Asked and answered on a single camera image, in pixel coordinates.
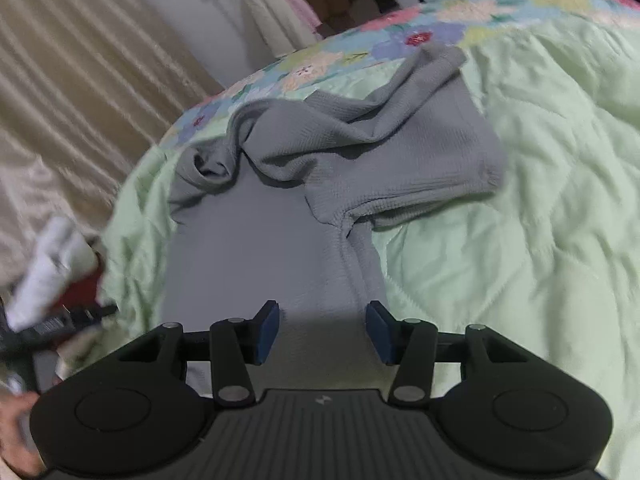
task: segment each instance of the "skin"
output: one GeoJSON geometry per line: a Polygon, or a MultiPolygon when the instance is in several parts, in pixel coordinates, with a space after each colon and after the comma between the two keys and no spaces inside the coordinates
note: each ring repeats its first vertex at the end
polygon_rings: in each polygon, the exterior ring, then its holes
{"type": "Polygon", "coordinates": [[[23,478],[38,476],[45,469],[38,452],[27,449],[19,425],[20,417],[31,411],[36,400],[34,393],[0,400],[0,456],[23,478]]]}

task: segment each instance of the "green blanket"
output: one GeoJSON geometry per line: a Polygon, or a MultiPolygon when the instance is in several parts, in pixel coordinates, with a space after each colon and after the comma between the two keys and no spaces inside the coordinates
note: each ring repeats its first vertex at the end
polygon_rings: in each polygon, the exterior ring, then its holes
{"type": "MultiPolygon", "coordinates": [[[[578,17],[511,30],[469,52],[476,104],[509,157],[504,189],[449,203],[377,232],[388,306],[460,332],[482,322],[600,392],[615,430],[601,468],[640,471],[640,31],[578,17]]],[[[316,88],[362,98],[401,60],[336,76],[316,88]]],[[[223,135],[213,120],[194,139],[223,135]]],[[[102,293],[122,315],[84,362],[159,320],[166,197],[178,153],[152,148],[125,184],[104,234],[102,293]]],[[[459,380],[436,371],[435,393],[459,380]]]]}

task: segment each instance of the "bed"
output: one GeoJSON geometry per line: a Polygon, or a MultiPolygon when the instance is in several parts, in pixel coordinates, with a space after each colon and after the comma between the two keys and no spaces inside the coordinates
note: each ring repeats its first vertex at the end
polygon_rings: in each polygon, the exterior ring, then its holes
{"type": "MultiPolygon", "coordinates": [[[[484,200],[374,233],[388,307],[448,332],[487,324],[597,390],[615,429],[600,463],[640,470],[640,5],[633,0],[437,0],[296,52],[185,113],[120,191],[102,241],[101,294],[118,320],[80,367],[160,321],[167,206],[183,146],[222,136],[240,105],[316,89],[362,98],[421,43],[455,43],[508,151],[484,200]]],[[[436,370],[434,393],[459,380],[436,370]]]]}

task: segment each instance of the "textured gray fabric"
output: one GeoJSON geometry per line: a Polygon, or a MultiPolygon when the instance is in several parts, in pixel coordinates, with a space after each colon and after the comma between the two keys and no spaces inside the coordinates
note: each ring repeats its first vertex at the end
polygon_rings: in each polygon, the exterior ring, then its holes
{"type": "Polygon", "coordinates": [[[206,330],[284,311],[258,391],[378,387],[364,307],[385,301],[372,226],[500,184],[504,152],[472,103],[462,51],[428,43],[364,100],[316,91],[241,107],[227,136],[188,147],[170,197],[178,228],[163,317],[206,330]]]}

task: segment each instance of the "curtain fold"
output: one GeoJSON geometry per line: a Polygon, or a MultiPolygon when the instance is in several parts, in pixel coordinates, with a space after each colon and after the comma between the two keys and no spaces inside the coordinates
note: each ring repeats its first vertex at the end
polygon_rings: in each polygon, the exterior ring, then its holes
{"type": "Polygon", "coordinates": [[[145,150],[221,89],[140,0],[0,0],[0,285],[53,212],[96,234],[145,150]]]}

